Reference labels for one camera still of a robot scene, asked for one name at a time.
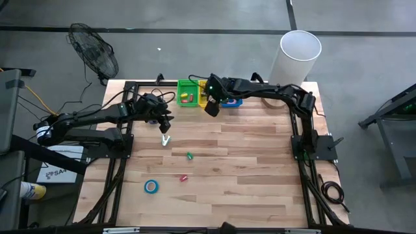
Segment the blue plastic basket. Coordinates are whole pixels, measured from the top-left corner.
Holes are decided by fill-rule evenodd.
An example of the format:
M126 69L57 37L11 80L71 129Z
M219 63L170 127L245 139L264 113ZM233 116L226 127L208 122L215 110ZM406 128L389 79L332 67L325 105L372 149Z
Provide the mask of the blue plastic basket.
M236 100L237 100L237 104L236 105L226 105L226 103L228 102L228 99L227 99L225 102L223 102L221 104L221 106L223 108L237 108L237 107L240 107L242 105L242 103L243 103L242 99L236 99Z

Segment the white shade table lamp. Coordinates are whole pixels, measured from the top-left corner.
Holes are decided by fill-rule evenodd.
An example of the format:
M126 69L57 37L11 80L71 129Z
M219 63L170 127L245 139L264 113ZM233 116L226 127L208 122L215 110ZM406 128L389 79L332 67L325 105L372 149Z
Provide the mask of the white shade table lamp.
M266 80L270 85L300 86L321 52L322 44L314 34L301 30L285 33Z

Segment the black floor fan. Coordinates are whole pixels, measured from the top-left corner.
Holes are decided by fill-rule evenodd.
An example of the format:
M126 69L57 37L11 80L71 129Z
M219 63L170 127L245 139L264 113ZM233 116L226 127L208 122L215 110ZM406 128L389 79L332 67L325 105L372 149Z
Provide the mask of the black floor fan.
M84 23L72 23L68 31L70 44L103 86L119 72L114 48Z

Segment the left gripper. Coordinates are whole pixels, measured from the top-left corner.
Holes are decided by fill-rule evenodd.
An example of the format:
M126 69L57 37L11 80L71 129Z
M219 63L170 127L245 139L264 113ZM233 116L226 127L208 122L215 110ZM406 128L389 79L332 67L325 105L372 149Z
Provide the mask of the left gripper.
M174 119L171 113L167 102L154 94L142 94L135 103L135 120L157 120L161 133L167 133L171 127L170 121Z

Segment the black diagonal beam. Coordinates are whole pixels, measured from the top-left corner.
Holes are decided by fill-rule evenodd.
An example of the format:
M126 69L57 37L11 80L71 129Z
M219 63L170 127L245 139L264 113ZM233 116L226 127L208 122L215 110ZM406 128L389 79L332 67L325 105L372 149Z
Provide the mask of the black diagonal beam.
M84 175L87 164L66 157L63 154L43 148L20 136L12 135L10 142L11 151L24 151L27 158L36 159L43 163L48 163L59 168Z

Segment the green plastic basket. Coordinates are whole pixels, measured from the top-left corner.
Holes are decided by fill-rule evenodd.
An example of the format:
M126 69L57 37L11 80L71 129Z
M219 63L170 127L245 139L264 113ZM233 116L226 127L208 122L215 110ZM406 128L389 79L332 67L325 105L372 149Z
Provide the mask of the green plastic basket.
M181 98L182 93L187 93L188 97ZM192 102L189 101L190 94L194 95ZM177 81L177 104L180 107L197 107L198 106L198 85L194 84L189 80L178 80ZM181 103L181 100L188 100L188 103Z

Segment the yellow plastic basket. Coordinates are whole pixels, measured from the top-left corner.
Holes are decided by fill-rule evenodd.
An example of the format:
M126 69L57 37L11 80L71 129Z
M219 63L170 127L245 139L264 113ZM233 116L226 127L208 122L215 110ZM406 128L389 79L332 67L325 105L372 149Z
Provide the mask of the yellow plastic basket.
M201 91L205 90L206 80L199 80L198 81L198 105L202 108L205 108L207 104L207 98L201 97Z

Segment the silver table edge bracket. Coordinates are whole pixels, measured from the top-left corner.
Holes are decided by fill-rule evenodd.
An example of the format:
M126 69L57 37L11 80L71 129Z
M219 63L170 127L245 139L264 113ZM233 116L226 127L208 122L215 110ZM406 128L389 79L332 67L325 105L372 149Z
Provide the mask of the silver table edge bracket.
M298 228L287 228L284 234L322 234L319 229L298 229Z
M112 227L103 229L102 234L139 234L139 227Z

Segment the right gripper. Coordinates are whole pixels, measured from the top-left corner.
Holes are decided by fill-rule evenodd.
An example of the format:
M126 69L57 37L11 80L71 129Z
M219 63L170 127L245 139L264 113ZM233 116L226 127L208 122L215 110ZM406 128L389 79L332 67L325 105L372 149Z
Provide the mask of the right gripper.
M223 77L218 78L217 75L211 73L206 82L206 93L208 97L212 97L216 101L224 101L225 99L234 99L234 95L228 90L231 80ZM217 117L220 107L215 101L208 101L204 111L212 116Z

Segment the grey side desk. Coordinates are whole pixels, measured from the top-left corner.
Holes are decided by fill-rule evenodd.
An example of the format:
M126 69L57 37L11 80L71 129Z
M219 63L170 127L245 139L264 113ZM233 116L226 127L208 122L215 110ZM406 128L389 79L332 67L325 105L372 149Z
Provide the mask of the grey side desk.
M14 148L13 130L22 87L20 70L0 71L0 231L20 225L21 181L27 175L27 163L25 152Z

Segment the blue tape roll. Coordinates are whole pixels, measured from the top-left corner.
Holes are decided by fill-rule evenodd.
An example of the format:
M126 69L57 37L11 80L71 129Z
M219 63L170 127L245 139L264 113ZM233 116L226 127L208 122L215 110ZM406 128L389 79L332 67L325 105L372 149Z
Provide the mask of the blue tape roll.
M155 194L159 191L159 184L156 180L150 179L144 184L144 191L148 194Z

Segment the white paper sign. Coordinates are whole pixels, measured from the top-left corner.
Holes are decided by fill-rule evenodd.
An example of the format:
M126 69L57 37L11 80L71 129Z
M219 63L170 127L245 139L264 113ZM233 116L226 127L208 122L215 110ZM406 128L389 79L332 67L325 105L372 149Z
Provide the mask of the white paper sign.
M61 153L67 158L75 159L76 161L80 161L84 153L82 146L50 146L48 149ZM76 177L77 174L75 172L43 162L36 182L38 184L74 183Z

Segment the black side table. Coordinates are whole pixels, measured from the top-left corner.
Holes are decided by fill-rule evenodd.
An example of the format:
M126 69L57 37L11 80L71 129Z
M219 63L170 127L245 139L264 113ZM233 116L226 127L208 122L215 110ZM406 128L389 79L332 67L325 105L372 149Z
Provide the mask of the black side table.
M380 184L381 189L416 185L409 159L416 160L416 83L388 99L374 114L358 125L367 129L376 124L383 143L394 159L399 178Z

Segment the white yellow spray can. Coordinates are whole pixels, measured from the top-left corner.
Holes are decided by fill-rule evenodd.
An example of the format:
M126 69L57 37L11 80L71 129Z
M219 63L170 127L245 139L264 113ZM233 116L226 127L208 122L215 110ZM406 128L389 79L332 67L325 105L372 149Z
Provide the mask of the white yellow spray can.
M19 197L26 200L39 200L45 196L46 190L46 187L43 185L22 181Z

